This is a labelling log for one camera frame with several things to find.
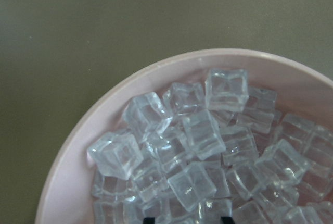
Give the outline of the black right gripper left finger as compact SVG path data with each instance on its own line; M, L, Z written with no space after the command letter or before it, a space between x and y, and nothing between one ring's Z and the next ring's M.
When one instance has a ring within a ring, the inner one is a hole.
M154 217L145 217L143 220L143 224L155 224Z

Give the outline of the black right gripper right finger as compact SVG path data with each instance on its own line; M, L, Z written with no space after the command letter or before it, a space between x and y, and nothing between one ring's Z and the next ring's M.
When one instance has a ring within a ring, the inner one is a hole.
M221 224L233 224L233 218L230 216L221 216Z

